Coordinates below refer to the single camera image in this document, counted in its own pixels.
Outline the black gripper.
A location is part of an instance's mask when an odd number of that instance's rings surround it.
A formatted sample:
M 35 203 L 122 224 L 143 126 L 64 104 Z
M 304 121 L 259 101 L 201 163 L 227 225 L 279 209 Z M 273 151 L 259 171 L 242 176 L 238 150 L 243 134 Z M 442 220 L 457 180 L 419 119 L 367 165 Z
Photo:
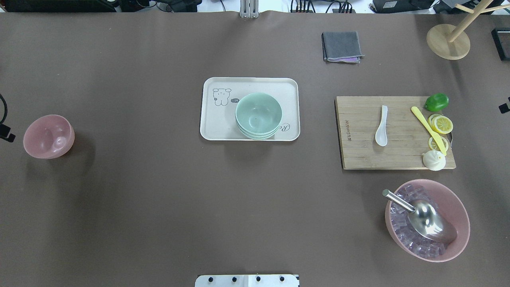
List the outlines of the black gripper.
M 11 128 L 9 126 L 6 126 L 4 124 L 0 125 L 0 138 L 2 140 L 5 140 L 7 142 L 14 142 L 15 135 L 11 133 Z

